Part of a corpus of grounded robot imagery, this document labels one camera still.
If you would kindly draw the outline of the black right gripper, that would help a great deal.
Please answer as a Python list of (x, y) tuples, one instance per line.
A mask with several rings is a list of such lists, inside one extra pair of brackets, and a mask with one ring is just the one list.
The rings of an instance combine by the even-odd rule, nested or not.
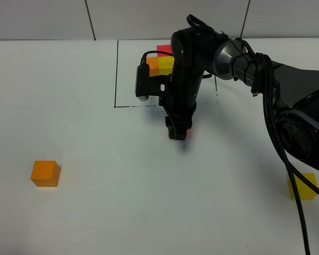
[(159, 96), (159, 105), (167, 113), (165, 125), (170, 139), (185, 140), (192, 127), (196, 110), (199, 76), (161, 75), (164, 91)]

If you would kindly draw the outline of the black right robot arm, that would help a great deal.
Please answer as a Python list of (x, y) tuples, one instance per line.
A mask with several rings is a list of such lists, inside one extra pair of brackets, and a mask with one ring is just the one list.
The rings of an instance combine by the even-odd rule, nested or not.
[(211, 29), (188, 28), (171, 38), (174, 65), (167, 111), (169, 137), (184, 140), (192, 126), (196, 96), (204, 72), (240, 80), (265, 97), (266, 124), (277, 146), (319, 171), (319, 71), (301, 70), (255, 53), (241, 39)]

